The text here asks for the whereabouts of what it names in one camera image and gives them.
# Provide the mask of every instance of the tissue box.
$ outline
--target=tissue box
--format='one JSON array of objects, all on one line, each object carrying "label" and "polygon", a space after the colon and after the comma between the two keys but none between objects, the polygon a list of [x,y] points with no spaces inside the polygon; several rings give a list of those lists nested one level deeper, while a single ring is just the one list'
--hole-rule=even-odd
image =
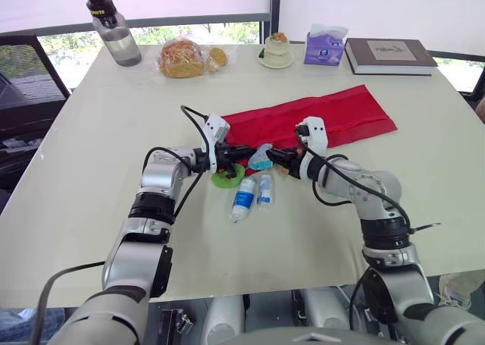
[{"label": "tissue box", "polygon": [[343,41],[330,34],[306,35],[305,64],[338,66],[344,50]]}]

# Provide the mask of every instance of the water bottle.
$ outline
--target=water bottle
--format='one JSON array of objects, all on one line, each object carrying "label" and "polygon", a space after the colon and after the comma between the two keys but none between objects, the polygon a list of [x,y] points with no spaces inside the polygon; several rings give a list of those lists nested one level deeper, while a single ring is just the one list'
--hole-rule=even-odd
[{"label": "water bottle", "polygon": [[117,12],[113,0],[89,0],[86,4],[92,15],[92,25],[121,66],[134,66],[142,59],[135,39],[124,16]]},{"label": "water bottle", "polygon": [[263,173],[259,178],[259,194],[256,202],[262,208],[273,203],[273,178],[269,173]]},{"label": "water bottle", "polygon": [[256,184],[253,177],[247,177],[241,181],[230,213],[232,222],[236,223],[248,217],[252,199],[255,197]]}]

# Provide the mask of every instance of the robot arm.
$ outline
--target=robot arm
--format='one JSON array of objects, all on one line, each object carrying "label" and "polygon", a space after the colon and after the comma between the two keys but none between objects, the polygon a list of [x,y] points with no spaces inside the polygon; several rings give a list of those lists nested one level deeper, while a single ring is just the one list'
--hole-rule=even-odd
[{"label": "robot arm", "polygon": [[[326,139],[316,137],[325,134],[321,127],[324,125],[320,118],[306,118],[296,128],[304,148],[319,155],[327,148]],[[272,149],[267,154],[273,162],[288,168],[290,175],[314,181],[355,205],[364,238],[362,254],[369,264],[362,286],[371,313],[379,322],[394,326],[406,341],[417,345],[483,343],[485,321],[455,307],[434,305],[418,253],[409,241],[414,231],[407,217],[390,203],[401,198],[396,177],[384,171],[367,171],[342,157],[331,158],[328,162],[335,169],[330,169],[307,149]],[[375,196],[355,183],[391,200]]]},{"label": "robot arm", "polygon": [[194,173],[221,169],[233,176],[232,162],[255,151],[228,146],[224,142],[228,130],[224,119],[210,115],[202,128],[208,152],[204,143],[197,149],[170,149],[186,164],[166,150],[150,151],[135,202],[103,268],[103,291],[91,296],[67,320],[50,345],[142,343],[149,299],[167,289],[173,252],[168,243],[183,180]]}]

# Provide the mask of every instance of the book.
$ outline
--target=book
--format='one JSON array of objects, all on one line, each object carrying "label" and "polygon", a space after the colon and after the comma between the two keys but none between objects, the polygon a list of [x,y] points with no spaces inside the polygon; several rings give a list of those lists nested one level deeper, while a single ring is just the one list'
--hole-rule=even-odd
[{"label": "book", "polygon": [[354,74],[431,75],[437,63],[416,39],[348,38]]}]

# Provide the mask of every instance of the black bottle cap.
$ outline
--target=black bottle cap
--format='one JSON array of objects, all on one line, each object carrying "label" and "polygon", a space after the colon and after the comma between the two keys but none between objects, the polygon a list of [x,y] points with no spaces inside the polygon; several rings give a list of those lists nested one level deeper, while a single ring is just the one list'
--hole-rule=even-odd
[{"label": "black bottle cap", "polygon": [[88,0],[86,6],[93,17],[110,17],[116,13],[113,0]]}]

